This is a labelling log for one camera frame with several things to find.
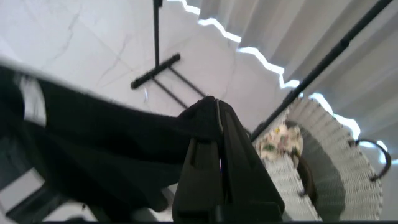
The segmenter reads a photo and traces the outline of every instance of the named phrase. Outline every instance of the white marble floor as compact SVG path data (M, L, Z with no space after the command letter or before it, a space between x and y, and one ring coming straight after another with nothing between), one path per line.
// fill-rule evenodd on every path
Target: white marble floor
M154 66L152 16L148 0L2 0L0 54L81 91L178 115L183 108L154 83L130 89L133 79ZM254 129L289 89L280 90L278 74L253 55L237 53L234 42L197 19L180 2L164 1L160 59L180 52L174 68L206 94L231 104L243 125ZM200 99L170 71L159 80L188 105Z

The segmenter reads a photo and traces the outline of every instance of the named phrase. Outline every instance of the black garment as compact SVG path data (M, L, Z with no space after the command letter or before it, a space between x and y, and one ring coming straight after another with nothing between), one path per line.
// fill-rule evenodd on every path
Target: black garment
M14 74L0 68L0 83L10 84ZM8 127L2 134L18 132L46 183L88 205L126 213L139 207L161 211L167 202L160 190L178 182L190 139L221 142L213 97L175 118L38 81L46 127L21 118L21 93L14 85L0 90L0 121Z

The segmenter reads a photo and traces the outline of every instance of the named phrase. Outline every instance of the woven basket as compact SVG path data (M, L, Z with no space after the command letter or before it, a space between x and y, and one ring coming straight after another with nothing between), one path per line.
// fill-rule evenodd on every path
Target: woven basket
M314 100L296 99L260 136L282 123L300 126L304 141L302 157L313 175L318 195L316 211L322 220L378 220L383 198L378 177L387 172L388 166L377 176L368 159L355 147L358 141L355 142L350 132ZM285 200L287 214L293 220L315 220L315 215L298 215L313 213L314 207L299 206L294 190L286 191L287 186L278 182L279 179L295 182L300 177L292 170L278 168L276 162L264 163ZM302 190L300 184L300 181L294 183L293 188Z

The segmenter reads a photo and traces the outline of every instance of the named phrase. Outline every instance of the curtain fold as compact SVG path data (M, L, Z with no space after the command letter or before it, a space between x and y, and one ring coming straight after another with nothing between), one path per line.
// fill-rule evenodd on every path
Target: curtain fold
M284 81L303 80L377 0L187 0L199 20L214 18L283 67ZM398 153L398 1L392 1L305 90L321 93L333 112L354 119L360 137Z

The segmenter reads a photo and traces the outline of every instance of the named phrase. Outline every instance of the sheer curtain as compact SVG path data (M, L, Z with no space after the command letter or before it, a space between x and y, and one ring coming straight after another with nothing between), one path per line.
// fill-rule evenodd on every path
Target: sheer curtain
M288 86L297 86L377 3L180 1L186 10L199 15L200 24L213 24L224 36L239 42L239 51L263 55L267 60L264 66L283 73L281 85ZM354 136L381 140L397 159L398 1L392 1L305 91L307 96L313 93L320 93L312 96L326 99L335 114L354 120L342 118L353 128Z

